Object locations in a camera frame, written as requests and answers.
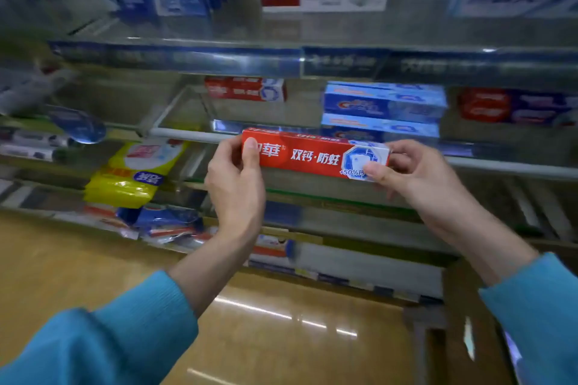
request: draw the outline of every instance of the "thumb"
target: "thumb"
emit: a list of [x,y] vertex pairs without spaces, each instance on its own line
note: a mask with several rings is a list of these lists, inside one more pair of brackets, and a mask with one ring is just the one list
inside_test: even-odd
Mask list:
[[363,166],[364,172],[375,182],[403,194],[407,177],[377,162],[368,162]]
[[243,144],[243,169],[259,168],[259,148],[256,140],[249,137]]

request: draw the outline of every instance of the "store shelf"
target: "store shelf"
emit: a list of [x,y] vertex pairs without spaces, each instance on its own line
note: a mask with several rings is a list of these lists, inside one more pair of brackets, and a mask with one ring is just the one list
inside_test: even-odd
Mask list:
[[444,0],[389,0],[385,12],[350,14],[262,14],[259,0],[232,0],[213,19],[105,15],[50,46],[111,67],[574,90],[576,25],[449,17]]

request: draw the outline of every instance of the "blue sleeve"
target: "blue sleeve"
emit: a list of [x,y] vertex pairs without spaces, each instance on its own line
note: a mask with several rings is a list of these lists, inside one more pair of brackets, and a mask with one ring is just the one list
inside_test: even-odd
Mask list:
[[516,343],[529,383],[578,377],[578,278],[547,253],[500,284],[480,290]]
[[94,312],[55,315],[0,369],[0,383],[160,383],[197,334],[183,293],[160,271]]

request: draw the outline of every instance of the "fingernail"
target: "fingernail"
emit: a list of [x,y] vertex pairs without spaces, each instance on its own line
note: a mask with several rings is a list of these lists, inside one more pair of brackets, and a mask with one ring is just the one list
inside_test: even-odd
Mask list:
[[379,170],[379,164],[376,162],[368,162],[363,166],[363,170],[367,175],[375,175]]
[[247,148],[255,148],[256,149],[256,139],[253,137],[249,137],[247,140],[245,140],[245,146]]

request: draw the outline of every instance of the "yellow plastic bag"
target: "yellow plastic bag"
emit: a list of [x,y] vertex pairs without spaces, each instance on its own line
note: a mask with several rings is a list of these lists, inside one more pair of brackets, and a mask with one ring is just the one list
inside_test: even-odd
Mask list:
[[84,200],[137,209],[150,202],[188,142],[151,138],[126,143],[84,188]]

